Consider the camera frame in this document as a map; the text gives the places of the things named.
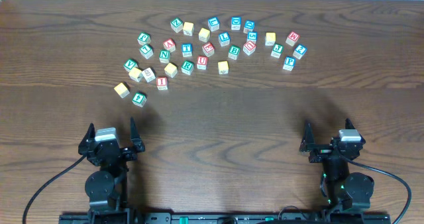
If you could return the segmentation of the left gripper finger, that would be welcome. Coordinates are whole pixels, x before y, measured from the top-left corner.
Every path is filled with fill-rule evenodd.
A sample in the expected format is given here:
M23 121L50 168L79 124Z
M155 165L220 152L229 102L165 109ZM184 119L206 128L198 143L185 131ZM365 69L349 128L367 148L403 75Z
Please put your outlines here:
M133 117L131 117L131 142L137 148L143 147L143 142L142 142L142 139L141 139L141 137L138 133L138 129L136 127L136 124L135 124Z
M94 124L91 123L88 127L88 130L84 136L84 143L85 144L91 144L95 141L95 127Z

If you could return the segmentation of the green N block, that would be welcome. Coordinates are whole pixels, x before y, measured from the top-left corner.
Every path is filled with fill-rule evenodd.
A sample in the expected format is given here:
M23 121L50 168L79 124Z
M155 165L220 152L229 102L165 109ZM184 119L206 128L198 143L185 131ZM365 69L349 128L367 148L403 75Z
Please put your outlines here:
M161 50L159 53L159 60L161 63L167 64L170 62L170 51Z

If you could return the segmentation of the red E block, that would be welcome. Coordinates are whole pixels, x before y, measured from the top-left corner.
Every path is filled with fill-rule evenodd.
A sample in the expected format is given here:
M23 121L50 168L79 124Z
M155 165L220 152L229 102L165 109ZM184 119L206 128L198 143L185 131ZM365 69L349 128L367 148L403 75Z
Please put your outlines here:
M215 47L211 42L207 42L202 46L202 51L206 57L210 57L215 53Z

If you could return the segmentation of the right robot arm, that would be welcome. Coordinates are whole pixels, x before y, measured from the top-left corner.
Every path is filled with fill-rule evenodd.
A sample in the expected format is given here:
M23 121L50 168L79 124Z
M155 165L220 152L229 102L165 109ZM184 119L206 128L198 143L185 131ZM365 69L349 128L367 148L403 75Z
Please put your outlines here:
M309 153L310 163L321 163L321 193L329 204L319 214L329 223L365 223L364 211L370 208L374 180L360 172L350 172L348 163L359 157L365 140L349 119L344 129L327 144L317 144L309 122L305 122L299 147Z

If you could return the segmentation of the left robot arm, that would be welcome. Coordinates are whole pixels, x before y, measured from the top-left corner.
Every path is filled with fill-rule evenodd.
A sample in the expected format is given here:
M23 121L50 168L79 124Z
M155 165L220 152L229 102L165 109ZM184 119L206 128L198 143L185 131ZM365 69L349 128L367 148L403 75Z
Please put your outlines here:
M93 124L78 145L78 153L99 170L85 181L89 197L89 223L142 223L143 217L128 206L127 163L136 161L145 145L134 119L130 119L132 146L121 148L116 128L96 130Z

